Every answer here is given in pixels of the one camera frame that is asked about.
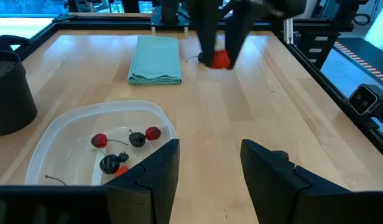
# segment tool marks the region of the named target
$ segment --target folded towel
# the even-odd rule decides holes
[[[178,40],[171,37],[138,36],[128,83],[163,85],[179,84],[181,80]]]

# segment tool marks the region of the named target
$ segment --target red and white striped tape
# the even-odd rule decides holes
[[[351,50],[347,49],[345,46],[340,44],[338,41],[335,42],[334,46],[337,47],[338,49],[342,50],[349,57],[351,57],[353,60],[357,61],[357,63],[361,64],[365,69],[369,70],[372,74],[374,74],[376,77],[378,77],[379,79],[381,79],[383,81],[382,72],[378,71],[372,65],[369,65],[367,62],[365,62],[363,59],[361,59],[361,57],[357,56]]]

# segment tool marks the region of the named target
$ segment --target metal frame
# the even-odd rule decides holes
[[[59,19],[54,19],[51,24],[41,30],[33,38],[31,44],[20,46],[15,50],[21,60],[26,59],[32,52],[37,50],[45,41],[53,36],[60,29],[107,29],[107,30],[150,30],[151,14],[103,14],[102,16],[91,16],[91,14],[69,14]],[[218,22],[218,29],[223,30],[226,18]],[[347,98],[320,72],[310,61],[304,56],[293,44],[292,39],[284,41],[283,34],[293,31],[309,31],[309,32],[350,32],[353,30],[352,25],[341,25],[331,23],[325,19],[293,19],[293,21],[284,22],[256,21],[252,30],[271,30],[280,37],[280,41],[291,52],[291,54],[301,63],[306,71],[319,83],[319,85],[327,92],[334,102],[343,110],[343,112],[351,119],[351,121],[362,131],[364,135],[373,143],[373,145],[383,154],[383,134],[378,130],[378,125],[371,118],[363,118],[358,116],[348,105]],[[184,30],[184,26],[160,26],[156,29],[160,30]]]

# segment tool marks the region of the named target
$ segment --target cherry stem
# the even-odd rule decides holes
[[[64,183],[62,180],[60,180],[59,178],[56,178],[56,177],[51,177],[51,176],[49,176],[49,175],[46,175],[46,174],[45,174],[45,178],[48,178],[48,179],[53,179],[53,180],[57,180],[57,181],[59,181],[60,183],[62,183],[64,186],[67,186],[67,184],[66,184],[66,183]]]
[[[93,151],[93,152],[101,152],[101,153],[103,153],[104,156],[106,156],[106,153],[104,153],[102,150],[99,150],[99,149],[93,149],[92,151]]]
[[[118,141],[118,140],[113,140],[113,139],[107,139],[107,141],[114,141],[114,142],[120,142],[120,143],[123,143],[124,145],[128,145],[127,143],[123,142],[123,141]]]

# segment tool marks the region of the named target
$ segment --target red cherry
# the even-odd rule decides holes
[[[118,177],[119,175],[122,175],[123,173],[127,172],[128,170],[129,170],[128,166],[122,166],[117,170],[117,172],[114,176]]]
[[[161,130],[158,127],[147,128],[146,138],[149,141],[157,140],[161,136]]]
[[[93,136],[91,144],[98,149],[104,148],[107,146],[107,136],[105,134],[97,134]]]

